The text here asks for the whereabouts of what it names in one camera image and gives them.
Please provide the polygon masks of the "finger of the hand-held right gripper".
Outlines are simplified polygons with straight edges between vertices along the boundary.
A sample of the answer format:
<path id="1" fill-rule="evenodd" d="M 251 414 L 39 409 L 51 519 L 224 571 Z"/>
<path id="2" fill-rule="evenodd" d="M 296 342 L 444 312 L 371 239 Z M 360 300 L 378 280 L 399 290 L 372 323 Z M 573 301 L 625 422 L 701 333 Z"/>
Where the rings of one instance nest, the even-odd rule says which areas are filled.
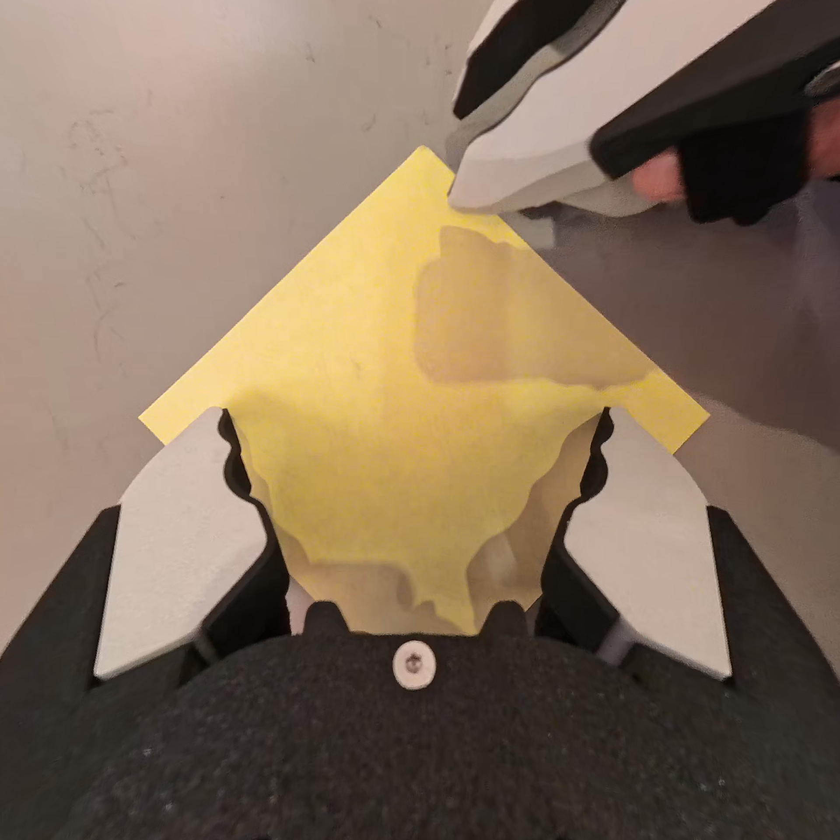
<path id="1" fill-rule="evenodd" d="M 589 46 L 625 1 L 493 2 L 456 86 L 459 123 L 498 123 L 542 77 Z"/>
<path id="2" fill-rule="evenodd" d="M 460 211 L 508 213 L 559 202 L 603 216 L 655 204 L 631 173 L 613 178 L 594 162 L 601 126 L 771 2 L 626 1 L 598 37 L 542 77 L 500 122 L 459 122 L 448 142 Z"/>

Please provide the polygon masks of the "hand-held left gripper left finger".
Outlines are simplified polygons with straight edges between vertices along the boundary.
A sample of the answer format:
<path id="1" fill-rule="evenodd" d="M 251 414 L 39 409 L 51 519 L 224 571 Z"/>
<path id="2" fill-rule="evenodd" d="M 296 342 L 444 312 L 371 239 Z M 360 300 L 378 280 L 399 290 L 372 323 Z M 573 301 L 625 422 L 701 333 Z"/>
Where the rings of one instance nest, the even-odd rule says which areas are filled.
<path id="1" fill-rule="evenodd" d="M 288 634 L 289 582 L 233 420 L 211 407 L 122 495 L 94 676 L 184 646 L 213 663 Z"/>

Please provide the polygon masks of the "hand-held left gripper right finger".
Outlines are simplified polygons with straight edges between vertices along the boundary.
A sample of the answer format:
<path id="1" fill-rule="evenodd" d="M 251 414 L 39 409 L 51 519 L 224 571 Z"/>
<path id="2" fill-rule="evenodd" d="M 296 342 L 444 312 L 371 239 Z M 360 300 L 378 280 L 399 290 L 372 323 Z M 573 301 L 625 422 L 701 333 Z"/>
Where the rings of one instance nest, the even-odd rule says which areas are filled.
<path id="1" fill-rule="evenodd" d="M 603 410 L 541 575 L 535 634 L 618 666 L 645 646 L 732 675 L 707 499 L 620 407 Z"/>

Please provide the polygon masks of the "yellow and grey origami paper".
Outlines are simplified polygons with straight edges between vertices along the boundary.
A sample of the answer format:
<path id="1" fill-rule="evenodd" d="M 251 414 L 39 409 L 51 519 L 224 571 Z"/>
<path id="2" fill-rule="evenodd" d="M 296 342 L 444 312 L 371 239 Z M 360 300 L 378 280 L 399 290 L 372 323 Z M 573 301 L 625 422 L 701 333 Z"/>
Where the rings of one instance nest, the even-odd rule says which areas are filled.
<path id="1" fill-rule="evenodd" d="M 473 634 L 470 564 L 603 408 L 672 454 L 709 418 L 454 179 L 418 147 L 140 415 L 227 409 L 292 575 L 372 633 Z"/>

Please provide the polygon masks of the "person's right hand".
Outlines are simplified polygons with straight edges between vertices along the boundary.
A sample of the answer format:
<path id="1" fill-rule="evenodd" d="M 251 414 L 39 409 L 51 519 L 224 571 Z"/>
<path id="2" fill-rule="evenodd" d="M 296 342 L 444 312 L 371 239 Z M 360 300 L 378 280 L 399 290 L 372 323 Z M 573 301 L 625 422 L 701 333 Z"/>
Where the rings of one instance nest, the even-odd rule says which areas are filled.
<path id="1" fill-rule="evenodd" d="M 812 111 L 807 144 L 808 174 L 812 181 L 839 174 L 839 99 L 823 101 Z M 681 161 L 676 148 L 668 148 L 633 173 L 635 192 L 654 203 L 685 198 Z"/>

